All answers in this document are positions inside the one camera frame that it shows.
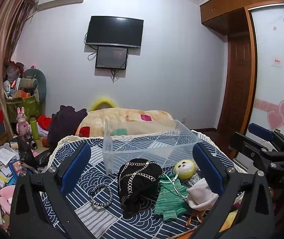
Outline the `white sliding wardrobe door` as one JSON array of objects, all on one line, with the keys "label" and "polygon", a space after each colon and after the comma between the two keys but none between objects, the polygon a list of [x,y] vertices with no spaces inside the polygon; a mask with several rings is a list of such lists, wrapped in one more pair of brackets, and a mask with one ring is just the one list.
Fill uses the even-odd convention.
[{"label": "white sliding wardrobe door", "polygon": [[257,51],[250,122],[284,134],[284,4],[256,7],[250,14]]}]

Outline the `yellow curved headboard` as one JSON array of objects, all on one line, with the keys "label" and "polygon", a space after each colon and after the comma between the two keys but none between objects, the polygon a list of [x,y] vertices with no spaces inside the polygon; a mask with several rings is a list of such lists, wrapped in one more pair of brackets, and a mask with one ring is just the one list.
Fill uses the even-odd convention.
[{"label": "yellow curved headboard", "polygon": [[114,101],[112,101],[108,97],[101,97],[92,104],[89,111],[96,111],[96,110],[116,108],[116,107],[117,105]]}]

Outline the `pink rabbit toy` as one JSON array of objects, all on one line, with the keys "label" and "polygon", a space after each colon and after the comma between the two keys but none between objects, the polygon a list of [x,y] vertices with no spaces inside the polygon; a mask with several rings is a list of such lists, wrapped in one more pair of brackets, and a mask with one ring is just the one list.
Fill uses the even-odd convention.
[{"label": "pink rabbit toy", "polygon": [[32,130],[31,130],[29,122],[27,122],[27,117],[25,115],[24,107],[17,108],[16,120],[17,120],[16,131],[18,135],[25,136],[25,134],[27,133],[32,135]]}]

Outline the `dark purple garment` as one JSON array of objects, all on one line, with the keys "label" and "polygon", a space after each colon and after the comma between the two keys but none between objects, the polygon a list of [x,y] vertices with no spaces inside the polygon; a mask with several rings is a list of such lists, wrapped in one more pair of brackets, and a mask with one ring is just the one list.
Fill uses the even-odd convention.
[{"label": "dark purple garment", "polygon": [[55,148],[58,142],[69,135],[75,135],[79,124],[88,115],[86,109],[76,111],[73,106],[61,105],[60,110],[52,114],[47,142],[50,148]]}]

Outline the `pink plush slipper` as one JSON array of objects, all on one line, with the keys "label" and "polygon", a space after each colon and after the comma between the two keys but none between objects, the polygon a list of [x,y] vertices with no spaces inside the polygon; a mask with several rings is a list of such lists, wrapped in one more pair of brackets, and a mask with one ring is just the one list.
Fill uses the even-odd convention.
[{"label": "pink plush slipper", "polygon": [[6,186],[0,190],[0,206],[2,210],[8,215],[10,215],[14,190],[15,185]]}]

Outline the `grey green neck pillow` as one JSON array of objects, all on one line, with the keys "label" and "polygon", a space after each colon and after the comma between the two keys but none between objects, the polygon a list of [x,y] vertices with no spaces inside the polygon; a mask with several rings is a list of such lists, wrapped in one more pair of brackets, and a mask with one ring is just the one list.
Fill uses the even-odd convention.
[{"label": "grey green neck pillow", "polygon": [[36,79],[37,85],[35,89],[38,90],[39,103],[43,104],[46,100],[47,95],[47,82],[43,72],[39,69],[30,68],[28,70],[25,70],[25,72],[23,73],[23,77],[32,77],[32,79]]}]

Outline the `white sock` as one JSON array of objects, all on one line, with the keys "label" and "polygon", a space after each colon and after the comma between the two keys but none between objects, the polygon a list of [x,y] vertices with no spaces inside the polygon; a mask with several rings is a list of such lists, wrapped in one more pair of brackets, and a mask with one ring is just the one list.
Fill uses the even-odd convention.
[{"label": "white sock", "polygon": [[210,190],[205,178],[187,188],[186,191],[186,202],[191,209],[198,211],[211,209],[219,198],[218,194]]}]

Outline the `yellow round plush toy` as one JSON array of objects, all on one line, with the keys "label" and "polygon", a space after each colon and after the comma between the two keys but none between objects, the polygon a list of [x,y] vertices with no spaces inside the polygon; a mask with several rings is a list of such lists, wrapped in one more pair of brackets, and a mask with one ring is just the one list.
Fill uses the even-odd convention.
[{"label": "yellow round plush toy", "polygon": [[197,165],[194,160],[183,159],[174,166],[174,173],[181,180],[187,180],[192,177],[197,170]]}]

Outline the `small wall monitor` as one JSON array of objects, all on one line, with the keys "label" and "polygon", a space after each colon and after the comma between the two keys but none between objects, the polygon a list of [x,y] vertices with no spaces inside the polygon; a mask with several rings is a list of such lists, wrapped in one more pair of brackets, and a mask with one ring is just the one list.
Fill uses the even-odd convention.
[{"label": "small wall monitor", "polygon": [[97,69],[125,70],[128,60],[128,48],[99,46],[96,54]]}]

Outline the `green storage box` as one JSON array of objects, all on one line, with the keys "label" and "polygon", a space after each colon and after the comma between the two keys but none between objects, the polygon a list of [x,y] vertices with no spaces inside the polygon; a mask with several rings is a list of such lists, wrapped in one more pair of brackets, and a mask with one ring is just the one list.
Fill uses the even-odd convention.
[{"label": "green storage box", "polygon": [[7,99],[6,100],[7,110],[8,110],[8,118],[10,122],[17,123],[17,108],[25,108],[25,115],[27,117],[27,121],[31,117],[39,117],[42,114],[42,107],[40,103],[38,103],[34,96],[27,97],[24,99],[16,98],[16,99]]}]

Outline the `wooden wardrobe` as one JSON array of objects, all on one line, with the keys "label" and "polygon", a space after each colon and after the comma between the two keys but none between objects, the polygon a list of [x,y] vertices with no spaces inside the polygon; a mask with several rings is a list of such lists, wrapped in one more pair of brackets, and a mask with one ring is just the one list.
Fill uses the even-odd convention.
[{"label": "wooden wardrobe", "polygon": [[251,116],[257,79],[257,48],[249,9],[284,0],[200,0],[201,23],[227,38],[227,74],[222,111],[213,140],[234,159],[234,132],[244,134]]}]

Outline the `green bottle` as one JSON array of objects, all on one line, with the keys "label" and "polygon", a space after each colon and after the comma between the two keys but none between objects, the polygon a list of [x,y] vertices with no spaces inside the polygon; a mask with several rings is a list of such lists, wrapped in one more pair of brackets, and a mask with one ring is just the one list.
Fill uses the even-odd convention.
[{"label": "green bottle", "polygon": [[34,117],[30,118],[30,127],[31,127],[31,130],[32,130],[33,139],[39,140],[40,135],[39,135],[39,132],[38,132],[38,124],[37,124],[36,118],[34,118]]}]

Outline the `clear plastic storage bin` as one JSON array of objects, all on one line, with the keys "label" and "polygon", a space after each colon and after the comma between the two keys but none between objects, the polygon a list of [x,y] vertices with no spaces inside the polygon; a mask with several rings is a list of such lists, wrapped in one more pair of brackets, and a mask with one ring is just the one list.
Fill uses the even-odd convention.
[{"label": "clear plastic storage bin", "polygon": [[155,161],[161,168],[192,159],[201,139],[178,120],[105,123],[103,162],[107,175],[117,174],[132,159]]}]

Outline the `large wall television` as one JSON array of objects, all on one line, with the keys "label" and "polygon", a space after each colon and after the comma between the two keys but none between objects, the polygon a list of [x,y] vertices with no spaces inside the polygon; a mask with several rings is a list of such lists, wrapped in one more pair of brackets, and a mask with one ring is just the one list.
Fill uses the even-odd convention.
[{"label": "large wall television", "polygon": [[114,16],[91,16],[87,45],[141,48],[144,20]]}]

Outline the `green knitted cloth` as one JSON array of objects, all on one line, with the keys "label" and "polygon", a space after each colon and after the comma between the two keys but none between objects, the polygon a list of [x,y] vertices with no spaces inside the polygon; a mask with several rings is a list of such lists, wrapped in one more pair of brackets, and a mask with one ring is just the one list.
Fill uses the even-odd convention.
[{"label": "green knitted cloth", "polygon": [[159,181],[160,192],[155,203],[154,214],[161,216],[163,222],[170,222],[190,211],[186,202],[187,188],[181,184],[177,175],[164,174]]}]

